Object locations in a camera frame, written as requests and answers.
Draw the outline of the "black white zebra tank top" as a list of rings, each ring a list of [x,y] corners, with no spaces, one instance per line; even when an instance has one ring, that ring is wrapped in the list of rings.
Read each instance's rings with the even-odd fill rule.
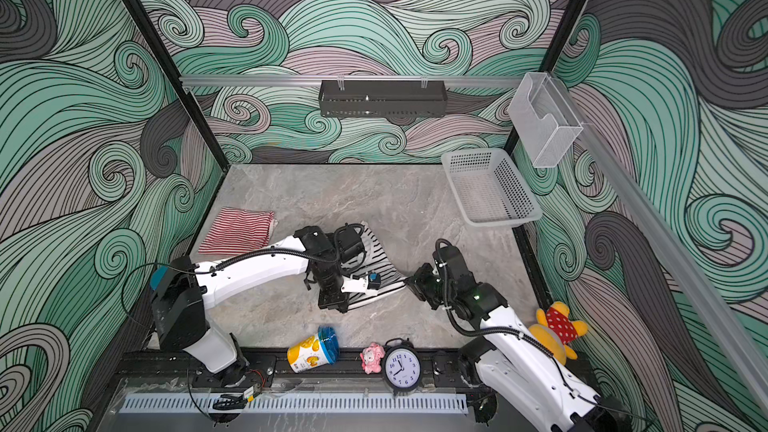
[[[385,297],[392,296],[406,287],[407,277],[399,272],[389,260],[382,244],[372,232],[367,222],[362,222],[360,237],[365,253],[360,253],[342,264],[345,282],[350,280],[368,280],[368,287],[358,291],[346,292],[347,310],[352,311]]]

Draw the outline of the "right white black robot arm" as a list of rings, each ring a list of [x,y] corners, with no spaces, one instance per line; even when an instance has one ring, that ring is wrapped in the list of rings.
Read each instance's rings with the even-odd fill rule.
[[[406,285],[470,339],[459,351],[464,382],[492,389],[536,430],[622,431],[631,424],[620,402],[600,396],[560,364],[500,292],[475,279],[448,240],[436,240],[432,262]]]

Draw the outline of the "red white striped tank top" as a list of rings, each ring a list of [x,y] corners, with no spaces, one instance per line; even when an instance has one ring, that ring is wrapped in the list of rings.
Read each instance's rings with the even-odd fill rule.
[[[273,211],[225,207],[215,217],[197,252],[234,256],[261,249],[270,243],[275,225]]]

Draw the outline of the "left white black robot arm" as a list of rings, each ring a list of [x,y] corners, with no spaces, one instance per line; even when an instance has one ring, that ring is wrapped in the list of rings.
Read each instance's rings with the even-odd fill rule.
[[[366,256],[364,226],[346,224],[332,233],[317,226],[265,248],[228,259],[194,263],[187,256],[160,268],[153,286],[152,316],[163,352],[183,351],[199,361],[221,387],[240,384],[249,363],[233,334],[225,333],[209,311],[268,282],[304,275],[320,287],[320,302],[344,309],[349,293],[343,266]]]

